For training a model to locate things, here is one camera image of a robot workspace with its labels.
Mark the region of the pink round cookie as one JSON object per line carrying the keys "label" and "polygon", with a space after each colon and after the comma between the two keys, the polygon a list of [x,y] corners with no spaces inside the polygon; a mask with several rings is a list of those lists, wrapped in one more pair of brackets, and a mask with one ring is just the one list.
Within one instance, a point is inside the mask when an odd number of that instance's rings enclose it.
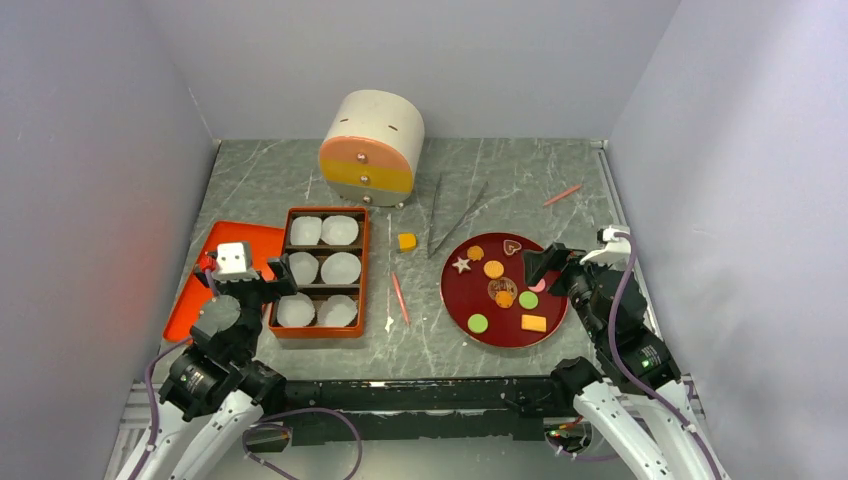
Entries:
{"label": "pink round cookie", "polygon": [[547,283],[546,283],[545,279],[540,279],[539,282],[536,283],[535,285],[528,286],[528,290],[532,291],[534,293],[541,293],[541,292],[544,292],[546,290],[546,287],[547,287]]}

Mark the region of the green round cookie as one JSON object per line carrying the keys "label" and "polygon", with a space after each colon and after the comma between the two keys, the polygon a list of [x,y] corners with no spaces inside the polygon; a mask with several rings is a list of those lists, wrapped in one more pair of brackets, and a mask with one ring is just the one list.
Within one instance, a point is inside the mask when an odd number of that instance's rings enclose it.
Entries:
{"label": "green round cookie", "polygon": [[482,314],[472,314],[467,319],[467,328],[470,332],[474,334],[482,334],[489,327],[489,321],[486,316]]}
{"label": "green round cookie", "polygon": [[539,305],[539,297],[535,292],[523,291],[518,296],[519,305],[525,310],[534,310]]}

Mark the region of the round orange waffle cookie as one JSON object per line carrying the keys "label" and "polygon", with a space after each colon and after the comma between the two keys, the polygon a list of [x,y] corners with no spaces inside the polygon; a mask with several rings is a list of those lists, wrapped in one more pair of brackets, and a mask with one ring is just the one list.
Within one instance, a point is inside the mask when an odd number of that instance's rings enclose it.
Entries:
{"label": "round orange waffle cookie", "polygon": [[504,275],[505,267],[500,261],[489,260],[483,265],[483,272],[489,279],[496,280]]}

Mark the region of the orange chip cookie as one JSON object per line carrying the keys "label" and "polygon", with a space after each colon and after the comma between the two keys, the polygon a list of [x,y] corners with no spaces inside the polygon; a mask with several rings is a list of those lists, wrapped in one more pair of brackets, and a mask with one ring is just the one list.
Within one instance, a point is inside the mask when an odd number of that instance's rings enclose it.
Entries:
{"label": "orange chip cookie", "polygon": [[515,301],[515,297],[507,290],[500,290],[495,294],[494,301],[502,309],[509,309]]}

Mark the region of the dark red round plate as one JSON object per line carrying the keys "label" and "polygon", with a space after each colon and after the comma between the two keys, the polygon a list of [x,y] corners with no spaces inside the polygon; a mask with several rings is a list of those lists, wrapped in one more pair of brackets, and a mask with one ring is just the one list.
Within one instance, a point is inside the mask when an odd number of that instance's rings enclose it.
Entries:
{"label": "dark red round plate", "polygon": [[[518,240],[523,249],[511,257],[505,256],[503,241],[507,238]],[[468,259],[466,251],[472,245],[481,246],[485,256],[480,261],[470,260],[471,270],[458,274],[451,264],[457,257]],[[454,248],[444,264],[440,279],[441,299],[454,323],[472,339],[499,348],[525,348],[550,337],[565,319],[568,311],[567,300],[544,291],[536,293],[539,305],[534,310],[525,310],[518,302],[519,294],[528,290],[524,282],[521,254],[525,250],[542,249],[541,245],[532,240],[505,232],[476,235]],[[505,273],[501,278],[492,280],[484,274],[483,265],[489,260],[503,263]],[[554,273],[547,274],[544,277],[547,286],[551,285],[555,278]],[[496,305],[494,297],[500,290],[507,290],[515,297],[511,308],[502,309]],[[488,329],[482,334],[474,334],[467,328],[468,317],[477,313],[486,316],[489,321]],[[545,333],[523,331],[521,316],[524,314],[544,316],[548,330]]]}

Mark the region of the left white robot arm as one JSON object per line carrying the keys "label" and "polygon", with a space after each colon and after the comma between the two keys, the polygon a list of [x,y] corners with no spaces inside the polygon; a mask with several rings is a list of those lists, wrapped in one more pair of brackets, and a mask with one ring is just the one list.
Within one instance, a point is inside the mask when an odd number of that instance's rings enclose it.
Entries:
{"label": "left white robot arm", "polygon": [[286,379],[256,359],[266,305],[297,293],[288,255],[267,260],[265,279],[246,253],[210,252],[193,268],[212,293],[182,353],[158,391],[149,391],[151,419],[118,476],[200,479],[237,436],[258,419],[278,417]]}

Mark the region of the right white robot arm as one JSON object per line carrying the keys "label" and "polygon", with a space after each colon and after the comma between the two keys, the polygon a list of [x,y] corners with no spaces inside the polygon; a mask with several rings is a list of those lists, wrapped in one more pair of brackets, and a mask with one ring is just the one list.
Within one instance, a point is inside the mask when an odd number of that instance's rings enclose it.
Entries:
{"label": "right white robot arm", "polygon": [[521,257],[530,286],[556,273],[547,291],[569,301],[597,358],[557,364],[552,407],[587,420],[639,479],[728,478],[668,346],[644,323],[630,235],[617,232],[591,252],[554,243]]}

